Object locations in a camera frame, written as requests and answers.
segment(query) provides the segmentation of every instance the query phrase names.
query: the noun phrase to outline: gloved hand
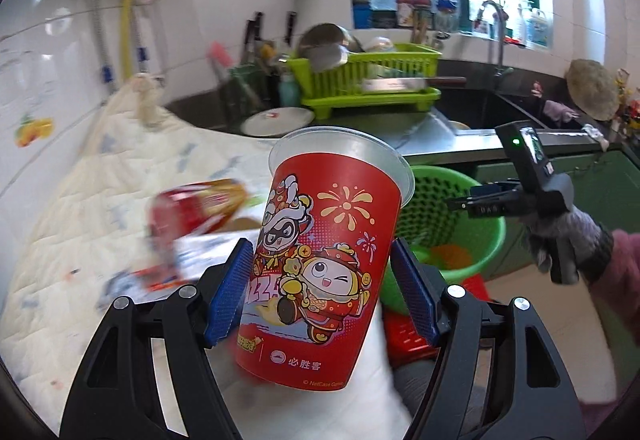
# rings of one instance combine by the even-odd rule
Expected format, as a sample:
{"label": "gloved hand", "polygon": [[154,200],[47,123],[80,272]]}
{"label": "gloved hand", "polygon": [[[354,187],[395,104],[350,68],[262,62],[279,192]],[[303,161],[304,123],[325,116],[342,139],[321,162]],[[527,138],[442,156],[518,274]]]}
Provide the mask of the gloved hand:
{"label": "gloved hand", "polygon": [[611,260],[612,235],[576,207],[558,217],[541,218],[532,214],[521,221],[527,226],[525,245],[543,273],[552,266],[547,239],[569,240],[576,266],[589,282],[597,281]]}

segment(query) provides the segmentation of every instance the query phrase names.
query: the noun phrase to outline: kitchen sink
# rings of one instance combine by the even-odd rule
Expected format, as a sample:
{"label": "kitchen sink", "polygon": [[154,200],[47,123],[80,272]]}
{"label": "kitchen sink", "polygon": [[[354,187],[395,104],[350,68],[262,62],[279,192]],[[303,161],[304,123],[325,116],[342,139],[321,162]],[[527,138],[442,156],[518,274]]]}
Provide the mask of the kitchen sink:
{"label": "kitchen sink", "polygon": [[470,129],[493,129],[518,120],[529,120],[537,129],[545,127],[522,106],[488,90],[444,89],[434,107],[449,120]]}

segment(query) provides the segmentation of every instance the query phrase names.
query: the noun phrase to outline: red plastic crate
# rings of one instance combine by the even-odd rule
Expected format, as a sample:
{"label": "red plastic crate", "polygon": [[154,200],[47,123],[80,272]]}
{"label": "red plastic crate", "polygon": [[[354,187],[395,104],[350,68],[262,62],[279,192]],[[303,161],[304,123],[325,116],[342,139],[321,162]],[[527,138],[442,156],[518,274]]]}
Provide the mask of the red plastic crate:
{"label": "red plastic crate", "polygon": [[[477,274],[466,279],[462,286],[482,301],[491,301],[482,277]],[[385,324],[386,353],[392,368],[418,359],[438,356],[439,348],[434,348],[415,331],[414,323],[408,315],[398,314],[387,308],[383,311]]]}

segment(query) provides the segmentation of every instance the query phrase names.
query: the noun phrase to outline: red paper cup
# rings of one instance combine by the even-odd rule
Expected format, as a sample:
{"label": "red paper cup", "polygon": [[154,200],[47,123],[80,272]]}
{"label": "red paper cup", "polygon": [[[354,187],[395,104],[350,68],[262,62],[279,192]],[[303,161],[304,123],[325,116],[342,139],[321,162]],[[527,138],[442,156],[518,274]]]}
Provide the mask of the red paper cup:
{"label": "red paper cup", "polygon": [[378,299],[404,158],[367,134],[312,127],[279,140],[236,360],[265,380],[333,391],[351,376]]}

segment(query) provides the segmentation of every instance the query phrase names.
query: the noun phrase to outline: green dish rack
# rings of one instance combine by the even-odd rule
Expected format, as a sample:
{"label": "green dish rack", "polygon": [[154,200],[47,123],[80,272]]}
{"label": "green dish rack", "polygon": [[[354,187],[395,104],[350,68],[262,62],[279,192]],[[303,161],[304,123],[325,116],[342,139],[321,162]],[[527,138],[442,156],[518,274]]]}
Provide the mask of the green dish rack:
{"label": "green dish rack", "polygon": [[334,107],[415,103],[419,111],[428,111],[440,98],[440,91],[434,87],[398,93],[362,90],[362,81],[369,78],[372,64],[398,70],[407,76],[436,75],[440,52],[420,44],[395,46],[397,52],[351,54],[345,65],[322,73],[313,73],[307,58],[290,58],[287,64],[300,84],[302,105],[313,109],[318,120],[329,118]]}
{"label": "green dish rack", "polygon": [[[404,237],[416,253],[449,243],[466,248],[474,264],[457,270],[441,270],[449,284],[461,283],[481,273],[502,248],[506,235],[504,218],[470,218],[465,211],[451,212],[447,208],[444,200],[468,196],[469,188],[479,185],[473,178],[443,167],[411,168],[415,177],[415,193],[400,211],[396,237]],[[392,310],[408,314],[388,265],[380,287],[380,300]]]}

